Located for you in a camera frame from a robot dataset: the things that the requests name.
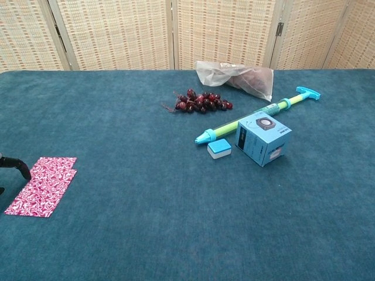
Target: grape bunch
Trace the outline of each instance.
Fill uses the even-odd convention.
[[[197,95],[193,89],[188,89],[186,95],[176,95],[177,101],[174,108],[169,108],[163,105],[169,112],[175,112],[178,110],[188,113],[196,111],[205,114],[207,111],[225,111],[233,108],[231,102],[221,100],[221,96],[213,92],[204,92]]]

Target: cardboard box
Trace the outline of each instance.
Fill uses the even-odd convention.
[[[284,155],[290,130],[260,111],[238,121],[236,146],[261,167]]]

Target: patterned paper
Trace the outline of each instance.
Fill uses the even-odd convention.
[[[41,157],[30,170],[31,181],[5,214],[49,217],[77,172],[71,169],[76,160],[75,157]]]

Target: speaker image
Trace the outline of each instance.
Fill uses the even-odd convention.
[[[260,128],[262,128],[265,131],[272,129],[276,126],[276,123],[268,119],[267,117],[257,119],[256,123]]]

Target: blue lid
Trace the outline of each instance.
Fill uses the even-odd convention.
[[[214,142],[210,142],[208,146],[212,150],[212,152],[215,154],[232,148],[225,139],[219,139]]]

